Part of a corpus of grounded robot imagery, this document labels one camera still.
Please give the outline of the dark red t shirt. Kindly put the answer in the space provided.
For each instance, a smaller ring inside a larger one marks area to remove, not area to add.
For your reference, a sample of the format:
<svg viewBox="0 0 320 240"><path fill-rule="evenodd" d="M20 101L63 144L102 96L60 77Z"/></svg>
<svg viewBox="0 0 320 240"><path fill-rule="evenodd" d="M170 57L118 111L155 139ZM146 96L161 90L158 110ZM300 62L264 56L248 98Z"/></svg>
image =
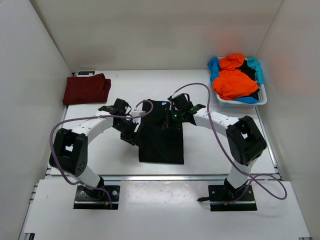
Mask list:
<svg viewBox="0 0 320 240"><path fill-rule="evenodd" d="M62 103L68 105L106 103L111 89L111 80L103 73L67 78Z"/></svg>

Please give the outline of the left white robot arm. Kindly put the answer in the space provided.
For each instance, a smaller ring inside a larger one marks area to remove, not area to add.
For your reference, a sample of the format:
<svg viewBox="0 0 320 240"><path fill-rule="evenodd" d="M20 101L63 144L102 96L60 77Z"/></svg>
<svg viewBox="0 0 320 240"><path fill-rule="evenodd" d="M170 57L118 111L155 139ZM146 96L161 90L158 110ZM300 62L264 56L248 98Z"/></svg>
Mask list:
<svg viewBox="0 0 320 240"><path fill-rule="evenodd" d="M49 135L49 165L59 170L71 186L82 186L93 200L111 201L104 179L88 166L88 146L104 131L114 128L128 143L135 143L141 121L152 112L131 106L123 99L101 106L95 115L57 123Z"/></svg>

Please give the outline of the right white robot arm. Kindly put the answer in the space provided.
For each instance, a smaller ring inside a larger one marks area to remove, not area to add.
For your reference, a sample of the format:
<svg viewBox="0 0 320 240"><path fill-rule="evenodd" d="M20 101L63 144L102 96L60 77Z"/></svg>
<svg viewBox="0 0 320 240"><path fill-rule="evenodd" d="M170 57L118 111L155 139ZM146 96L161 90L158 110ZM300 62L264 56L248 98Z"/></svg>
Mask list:
<svg viewBox="0 0 320 240"><path fill-rule="evenodd" d="M168 98L174 122L190 123L213 130L215 135L226 137L231 155L231 170L224 180L224 193L229 200L238 199L245 191L252 167L267 147L255 121L211 111L208 105L194 105L187 93Z"/></svg>

